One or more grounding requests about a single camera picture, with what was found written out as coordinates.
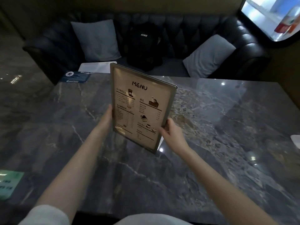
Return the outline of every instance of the hand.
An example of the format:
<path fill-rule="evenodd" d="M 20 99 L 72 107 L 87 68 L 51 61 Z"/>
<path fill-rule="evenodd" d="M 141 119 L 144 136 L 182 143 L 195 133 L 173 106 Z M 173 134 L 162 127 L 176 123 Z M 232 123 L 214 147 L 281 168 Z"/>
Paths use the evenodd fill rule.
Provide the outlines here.
<path fill-rule="evenodd" d="M 191 150 L 183 136 L 182 129 L 175 124 L 173 119 L 168 118 L 165 128 L 160 127 L 159 132 L 169 148 L 180 157 Z"/>
<path fill-rule="evenodd" d="M 102 115 L 101 120 L 99 121 L 96 128 L 99 128 L 104 132 L 108 132 L 108 129 L 111 125 L 112 118 L 113 118 L 113 107 L 111 105 L 108 105 L 106 112 Z"/>

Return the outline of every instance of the menu board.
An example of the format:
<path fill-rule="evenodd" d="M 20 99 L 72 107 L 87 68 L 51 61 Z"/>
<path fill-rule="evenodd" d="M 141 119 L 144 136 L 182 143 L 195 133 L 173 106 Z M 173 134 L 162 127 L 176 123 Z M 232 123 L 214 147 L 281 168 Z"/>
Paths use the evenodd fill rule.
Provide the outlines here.
<path fill-rule="evenodd" d="M 114 131 L 156 153 L 177 86 L 110 64 Z"/>

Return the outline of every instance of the marble table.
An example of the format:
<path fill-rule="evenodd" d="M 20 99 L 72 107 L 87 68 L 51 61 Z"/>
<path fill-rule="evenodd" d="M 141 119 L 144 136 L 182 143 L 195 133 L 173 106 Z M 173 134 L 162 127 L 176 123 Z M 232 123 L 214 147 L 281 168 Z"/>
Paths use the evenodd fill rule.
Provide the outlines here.
<path fill-rule="evenodd" d="M 300 112 L 277 83 L 158 77 L 178 86 L 170 117 L 207 163 L 281 224 L 300 222 Z M 40 112 L 0 151 L 0 167 L 24 171 L 0 202 L 15 224 L 74 155 L 111 102 L 110 76 L 58 83 Z M 156 155 L 110 132 L 79 210 L 117 218 L 163 213 L 189 222 L 226 220 L 181 159 Z"/>

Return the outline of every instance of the black leather sofa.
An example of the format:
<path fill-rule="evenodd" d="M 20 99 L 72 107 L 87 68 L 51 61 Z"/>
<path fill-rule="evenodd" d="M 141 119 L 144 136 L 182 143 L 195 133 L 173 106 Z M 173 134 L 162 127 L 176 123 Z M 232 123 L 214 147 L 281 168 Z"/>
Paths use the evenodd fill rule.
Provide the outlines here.
<path fill-rule="evenodd" d="M 157 25 L 163 64 L 147 72 L 148 75 L 189 77 L 182 60 L 214 34 L 224 37 L 237 49 L 209 78 L 256 80 L 269 61 L 265 49 L 235 16 L 219 15 L 72 12 L 52 23 L 41 36 L 26 41 L 23 50 L 56 84 L 65 72 L 78 70 L 80 64 L 86 62 L 70 21 L 88 23 L 106 19 L 114 20 L 122 55 L 118 64 L 138 71 L 141 70 L 126 62 L 128 32 L 134 24 L 151 22 Z"/>

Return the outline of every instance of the person's left hand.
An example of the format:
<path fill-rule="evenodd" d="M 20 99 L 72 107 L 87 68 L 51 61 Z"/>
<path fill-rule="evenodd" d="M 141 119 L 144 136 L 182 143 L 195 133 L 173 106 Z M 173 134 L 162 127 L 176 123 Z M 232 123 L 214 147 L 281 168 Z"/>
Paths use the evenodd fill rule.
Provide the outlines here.
<path fill-rule="evenodd" d="M 106 112 L 102 115 L 97 125 L 97 128 L 107 132 L 111 125 L 112 118 L 113 118 L 113 107 L 111 105 L 108 105 L 108 108 Z"/>

